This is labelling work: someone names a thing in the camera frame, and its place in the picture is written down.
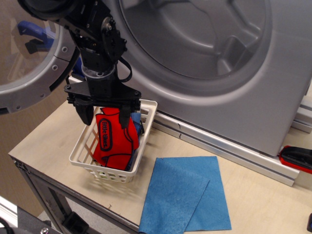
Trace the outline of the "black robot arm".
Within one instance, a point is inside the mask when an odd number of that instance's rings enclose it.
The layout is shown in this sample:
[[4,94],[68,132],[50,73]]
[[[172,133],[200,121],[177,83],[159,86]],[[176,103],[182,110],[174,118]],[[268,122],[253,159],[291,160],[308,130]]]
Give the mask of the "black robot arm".
[[90,125],[94,107],[119,109],[119,123],[127,128],[130,115],[140,110],[141,93],[125,85],[131,79],[119,79],[118,62],[127,41],[120,36],[110,9],[101,0],[20,0],[20,6],[31,16],[50,20],[69,31],[80,52],[85,81],[66,85],[68,102],[83,123]]

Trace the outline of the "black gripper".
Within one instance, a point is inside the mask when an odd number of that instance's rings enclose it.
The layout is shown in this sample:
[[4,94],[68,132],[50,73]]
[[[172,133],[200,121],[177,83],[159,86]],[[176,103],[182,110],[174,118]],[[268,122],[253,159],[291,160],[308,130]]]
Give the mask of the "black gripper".
[[140,109],[141,92],[126,86],[117,76],[117,69],[96,72],[82,69],[85,81],[64,87],[68,102],[73,104],[82,122],[91,125],[94,106],[119,108],[119,123],[128,127],[131,111]]

